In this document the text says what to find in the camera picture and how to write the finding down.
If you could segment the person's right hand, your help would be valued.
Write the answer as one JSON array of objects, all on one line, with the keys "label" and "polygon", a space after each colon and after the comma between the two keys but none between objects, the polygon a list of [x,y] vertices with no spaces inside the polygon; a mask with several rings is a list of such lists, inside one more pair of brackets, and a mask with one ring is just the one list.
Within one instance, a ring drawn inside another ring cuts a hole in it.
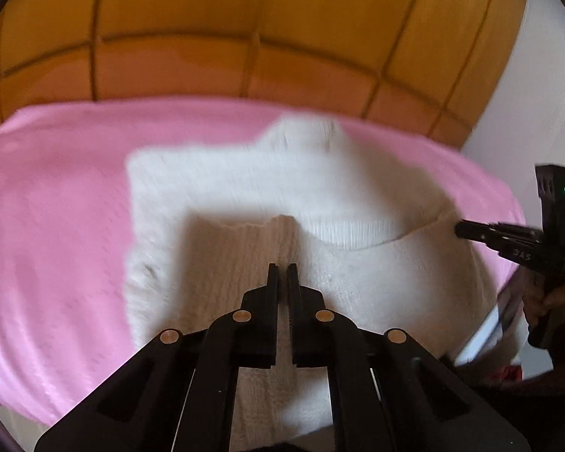
[{"label": "person's right hand", "polygon": [[565,322],[565,284],[548,294],[544,292],[544,284],[544,276],[532,272],[525,286],[522,302],[524,302],[525,320],[530,330],[538,327],[545,316],[554,318],[557,324]]}]

